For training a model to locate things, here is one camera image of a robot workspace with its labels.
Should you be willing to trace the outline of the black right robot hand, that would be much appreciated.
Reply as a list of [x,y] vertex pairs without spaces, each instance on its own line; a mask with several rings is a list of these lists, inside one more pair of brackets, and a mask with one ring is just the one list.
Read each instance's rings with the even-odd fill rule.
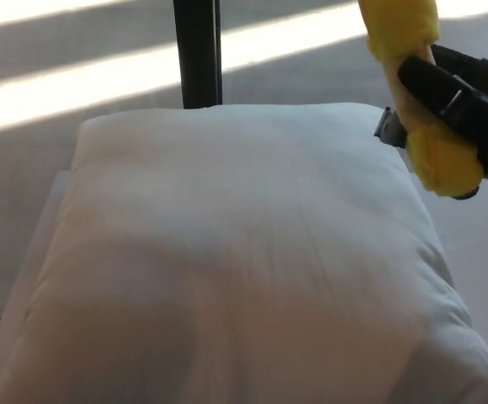
[[434,62],[407,57],[400,83],[433,117],[406,139],[424,187],[440,196],[469,199],[488,179],[488,59],[440,45]]

